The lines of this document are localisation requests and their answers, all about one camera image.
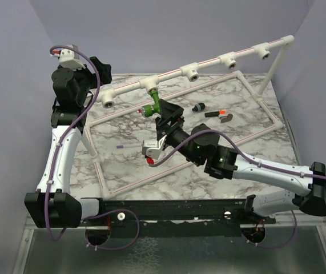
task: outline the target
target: gray wall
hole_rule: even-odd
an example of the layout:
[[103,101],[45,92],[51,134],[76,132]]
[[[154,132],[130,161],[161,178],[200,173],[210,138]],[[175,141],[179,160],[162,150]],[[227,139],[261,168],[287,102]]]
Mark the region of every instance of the gray wall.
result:
[[273,81],[302,164],[326,164],[326,1],[317,0]]
[[[295,34],[313,0],[30,2],[52,42],[75,43],[124,73],[170,71]],[[266,72],[272,60],[247,57],[240,69]]]
[[45,167],[53,103],[51,41],[27,0],[0,0],[0,273],[10,273],[23,200]]

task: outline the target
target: marble surface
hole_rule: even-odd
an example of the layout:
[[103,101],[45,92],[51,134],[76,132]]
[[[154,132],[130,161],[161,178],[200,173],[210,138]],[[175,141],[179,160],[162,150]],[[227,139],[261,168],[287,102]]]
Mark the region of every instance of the marble surface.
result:
[[[105,88],[122,86],[135,82],[141,77],[143,76],[114,76],[113,84]],[[175,78],[159,84],[159,95],[167,95],[217,77],[219,76],[201,76],[194,83],[190,83],[183,77]],[[263,75],[246,75],[245,77],[255,90],[259,88],[264,78]],[[271,84],[263,98],[270,109],[282,119]],[[129,92],[116,98],[116,105],[112,109],[105,109],[100,103],[96,103],[88,114],[88,120],[94,120],[149,100],[151,98],[144,90]],[[236,78],[171,99],[170,102],[184,108],[186,122],[183,129],[187,132],[191,132],[196,125],[205,123],[211,128],[225,132],[233,140],[239,140],[273,125],[242,82]],[[225,109],[234,117],[230,122],[224,124],[221,124],[218,118],[205,118],[202,112],[191,111],[198,102],[205,103],[205,111]],[[116,148],[119,144],[141,144],[144,139],[156,139],[155,116],[143,118],[141,114],[133,112],[94,126],[91,128],[91,133],[100,154],[102,170],[110,190],[118,189],[186,162],[185,158],[177,153],[161,166],[150,168],[141,154],[141,148]],[[240,148],[246,153],[263,159],[285,164],[296,163],[285,127],[242,144]],[[171,148],[163,152],[161,157],[169,151]],[[276,187],[246,180],[217,180],[205,174],[203,166],[191,166],[143,187],[120,194],[113,199],[228,199],[243,198],[250,194],[269,193],[276,190],[278,190]],[[79,144],[75,154],[71,174],[71,194],[76,198],[100,197],[100,184],[96,171],[82,143]]]

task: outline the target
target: green object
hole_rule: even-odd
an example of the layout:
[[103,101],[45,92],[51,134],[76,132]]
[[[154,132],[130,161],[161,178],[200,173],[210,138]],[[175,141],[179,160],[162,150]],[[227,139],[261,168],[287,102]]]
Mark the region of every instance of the green object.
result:
[[150,96],[154,100],[154,104],[150,106],[149,104],[142,107],[142,114],[145,117],[150,117],[154,113],[160,114],[160,108],[159,108],[159,93],[158,90],[153,89],[150,91]]

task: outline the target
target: purple cable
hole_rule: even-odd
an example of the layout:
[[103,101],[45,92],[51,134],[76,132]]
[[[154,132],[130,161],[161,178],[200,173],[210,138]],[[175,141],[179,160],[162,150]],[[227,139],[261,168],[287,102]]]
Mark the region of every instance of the purple cable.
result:
[[[183,147],[186,143],[188,143],[190,140],[202,135],[202,134],[207,134],[207,133],[216,133],[219,134],[220,136],[222,136],[223,138],[225,138],[231,145],[232,147],[249,163],[251,164],[255,164],[258,165],[259,162],[254,161],[253,159],[249,158],[247,155],[245,155],[239,148],[238,146],[223,132],[220,132],[218,130],[202,130],[199,131],[197,133],[194,133],[193,135],[189,136],[187,139],[185,139],[183,142],[181,142],[178,146],[176,146],[167,156],[165,156],[161,161],[155,163],[155,164],[149,164],[150,167],[157,167],[159,165],[161,165],[162,163],[164,163],[165,161],[167,161],[170,157],[173,156],[174,153],[176,153],[181,147]],[[270,166],[268,164],[261,164],[262,167],[265,167],[269,170],[274,170],[277,172],[282,172],[282,173],[286,173],[286,174],[291,174],[291,175],[295,175],[295,176],[302,176],[300,172],[296,172],[296,171],[291,171],[291,170],[285,170],[283,168],[279,168],[279,167],[273,167]],[[326,176],[322,176],[322,175],[316,175],[316,174],[304,174],[305,177],[310,177],[310,178],[316,178],[316,179],[324,179],[326,180]]]
[[112,213],[116,213],[116,212],[128,212],[130,214],[132,214],[132,216],[135,218],[136,220],[136,224],[137,224],[137,232],[136,232],[136,235],[135,237],[133,238],[133,240],[131,242],[129,242],[128,244],[126,245],[123,245],[121,247],[100,247],[100,246],[97,246],[97,245],[92,245],[91,243],[88,242],[88,238],[86,237],[86,241],[88,243],[88,245],[90,245],[91,247],[94,247],[94,248],[97,248],[97,249],[102,249],[102,250],[121,250],[121,249],[125,249],[129,246],[131,246],[134,242],[136,242],[137,238],[139,237],[139,233],[140,233],[140,222],[139,222],[139,219],[137,217],[136,214],[134,214],[131,210],[128,210],[128,209],[115,209],[115,210],[112,210],[112,211],[108,211],[106,213],[103,213],[103,214],[100,214],[100,215],[96,215],[96,216],[92,216],[92,217],[88,217],[88,218],[85,218],[85,220],[93,220],[93,219],[98,219],[98,218],[102,218],[102,217],[105,217],[109,214],[112,214]]
[[283,244],[275,245],[274,247],[268,247],[266,245],[255,244],[252,241],[249,241],[247,238],[245,238],[245,236],[243,234],[242,234],[242,237],[244,237],[245,239],[247,239],[249,241],[248,243],[250,243],[252,245],[255,245],[255,247],[260,247],[260,248],[265,248],[265,249],[277,249],[277,248],[286,247],[286,246],[288,246],[289,244],[291,244],[294,241],[294,239],[295,239],[295,237],[297,235],[297,231],[298,231],[298,225],[297,225],[296,215],[295,215],[295,213],[294,213],[293,210],[291,210],[291,213],[292,213],[292,216],[293,216],[293,220],[295,222],[295,229],[293,230],[293,234],[292,234],[291,238],[289,238],[288,241],[286,241]]
[[[79,117],[76,118],[75,121],[73,121],[71,123],[71,125],[66,129],[66,131],[61,135],[60,139],[58,140],[59,144],[62,144],[62,141],[64,140],[65,136],[69,133],[69,131],[88,113],[88,111],[90,110],[90,108],[93,106],[93,104],[95,103],[98,94],[99,94],[99,90],[101,87],[100,84],[100,77],[98,74],[98,70],[96,69],[95,65],[92,63],[92,61],[90,61],[90,59],[84,55],[83,53],[81,53],[79,50],[76,50],[72,47],[68,47],[68,46],[62,46],[62,45],[56,45],[53,46],[50,49],[50,54],[53,54],[53,50],[55,49],[67,49],[67,50],[71,50],[77,54],[79,54],[81,57],[83,57],[93,68],[94,72],[95,72],[95,76],[96,76],[96,92],[95,95],[93,96],[93,100],[91,101],[91,103],[89,104],[89,106],[79,115]],[[58,154],[59,154],[59,150],[60,150],[61,146],[56,146],[54,155],[53,155],[53,160],[51,161],[51,167],[50,167],[50,174],[49,174],[49,181],[52,181],[54,178],[54,171],[55,171],[55,165],[56,165],[56,161],[58,158]],[[50,220],[49,220],[49,196],[50,196],[50,189],[51,189],[51,184],[47,184],[47,188],[46,188],[46,194],[45,194],[45,224],[46,224],[46,229],[50,235],[51,241],[53,242],[57,242],[58,240],[60,240],[61,236],[63,235],[64,231],[66,230],[66,228],[64,228],[60,235],[55,238],[52,231],[51,231],[51,227],[50,227]]]

